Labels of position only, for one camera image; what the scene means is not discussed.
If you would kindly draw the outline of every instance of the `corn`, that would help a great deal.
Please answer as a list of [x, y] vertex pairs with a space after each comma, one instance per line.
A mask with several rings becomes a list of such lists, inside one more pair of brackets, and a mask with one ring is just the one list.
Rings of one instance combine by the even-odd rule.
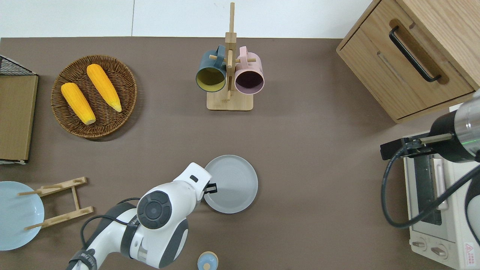
[[88, 65], [87, 74], [107, 104], [116, 111], [120, 112], [121, 105], [119, 96], [117, 91], [115, 91], [112, 82], [107, 77], [107, 74], [105, 74], [105, 71], [103, 71], [103, 68], [97, 64]]
[[67, 100], [70, 108], [86, 125], [95, 122], [95, 115], [92, 108], [88, 104], [85, 96], [80, 91], [80, 88], [74, 83], [66, 83], [61, 86], [61, 94]]

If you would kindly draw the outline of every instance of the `mug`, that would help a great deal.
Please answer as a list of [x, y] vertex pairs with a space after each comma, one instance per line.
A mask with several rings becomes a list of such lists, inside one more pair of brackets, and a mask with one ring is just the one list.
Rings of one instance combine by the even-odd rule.
[[[240, 63], [235, 67], [235, 88], [246, 95], [260, 92], [264, 85], [264, 72], [260, 57], [253, 52], [248, 52], [247, 47], [240, 47]], [[248, 62], [248, 58], [255, 58], [255, 62]]]
[[[217, 56], [217, 59], [210, 59], [210, 55]], [[201, 89], [207, 92], [217, 92], [223, 89], [227, 76], [227, 66], [223, 62], [224, 58], [225, 46], [223, 45], [218, 45], [216, 51], [209, 50], [204, 53], [195, 78]]]

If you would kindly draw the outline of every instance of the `round woven basket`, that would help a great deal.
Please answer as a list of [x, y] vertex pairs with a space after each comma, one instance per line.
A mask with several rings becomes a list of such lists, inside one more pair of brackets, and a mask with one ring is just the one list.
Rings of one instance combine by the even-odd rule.
[[[86, 71], [90, 64], [104, 69], [120, 98], [121, 112], [110, 107], [90, 81]], [[73, 112], [60, 90], [64, 83], [78, 85], [95, 114], [95, 123], [85, 125]], [[53, 114], [60, 125], [83, 138], [99, 138], [116, 131], [128, 120], [136, 101], [137, 83], [132, 72], [124, 63], [106, 55], [85, 56], [68, 65], [55, 80], [51, 96]]]

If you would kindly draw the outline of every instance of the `oven knob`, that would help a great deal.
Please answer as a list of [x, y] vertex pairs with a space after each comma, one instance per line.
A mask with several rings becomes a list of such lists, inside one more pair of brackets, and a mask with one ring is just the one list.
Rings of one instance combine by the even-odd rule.
[[438, 256], [443, 257], [444, 259], [446, 259], [448, 257], [447, 249], [442, 244], [440, 244], [436, 247], [432, 247], [430, 250], [433, 253], [437, 254]]
[[420, 238], [417, 241], [413, 241], [410, 239], [410, 245], [416, 246], [423, 251], [427, 250], [427, 244], [425, 242], [425, 239], [423, 238]]

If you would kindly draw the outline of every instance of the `wooden plate stand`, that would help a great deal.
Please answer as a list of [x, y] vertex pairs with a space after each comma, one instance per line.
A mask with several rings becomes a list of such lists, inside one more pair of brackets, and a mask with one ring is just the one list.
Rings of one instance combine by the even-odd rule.
[[62, 183], [59, 183], [59, 184], [44, 185], [44, 186], [41, 186], [37, 190], [29, 191], [29, 192], [21, 192], [21, 193], [17, 194], [18, 196], [24, 196], [24, 195], [29, 195], [29, 194], [38, 194], [40, 197], [43, 197], [43, 196], [47, 196], [47, 195], [50, 195], [50, 194], [55, 193], [55, 192], [59, 192], [59, 191], [68, 189], [68, 188], [71, 188], [72, 192], [73, 192], [73, 201], [75, 203], [75, 208], [76, 208], [75, 211], [72, 211], [72, 212], [69, 212], [69, 213], [66, 213], [66, 214], [63, 214], [63, 215], [59, 215], [59, 216], [56, 216], [56, 217], [53, 217], [53, 218], [46, 219], [42, 223], [35, 224], [35, 225], [32, 225], [32, 226], [28, 226], [28, 227], [25, 227], [24, 229], [25, 230], [30, 230], [30, 229], [40, 227], [40, 226], [42, 226], [42, 228], [45, 228], [45, 227], [49, 227], [51, 225], [58, 224], [60, 222], [68, 221], [68, 220], [78, 218], [80, 216], [92, 213], [93, 212], [93, 207], [92, 206], [80, 209], [80, 206], [78, 204], [77, 192], [75, 190], [76, 186], [78, 186], [80, 184], [85, 184], [86, 182], [87, 182], [87, 179], [85, 177], [80, 177], [80, 178], [65, 181], [65, 182], [62, 182]]

